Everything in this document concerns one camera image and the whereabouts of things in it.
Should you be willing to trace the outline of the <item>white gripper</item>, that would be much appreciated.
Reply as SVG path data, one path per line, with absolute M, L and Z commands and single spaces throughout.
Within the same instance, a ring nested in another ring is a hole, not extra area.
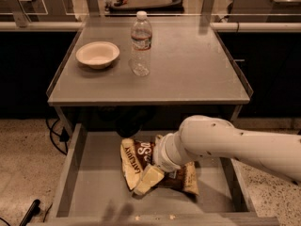
M 179 170 L 182 164 L 182 146 L 177 133 L 169 133 L 156 142 L 153 151 L 154 165 L 147 165 L 134 193 L 145 195 L 165 177 L 165 172 Z

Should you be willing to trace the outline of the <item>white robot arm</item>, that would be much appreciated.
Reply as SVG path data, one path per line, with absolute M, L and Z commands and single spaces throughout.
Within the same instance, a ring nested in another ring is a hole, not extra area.
M 218 118 L 191 116 L 179 130 L 163 136 L 153 150 L 134 193 L 146 194 L 167 172 L 179 170 L 200 156 L 235 159 L 258 170 L 301 183 L 301 137 L 247 131 Z

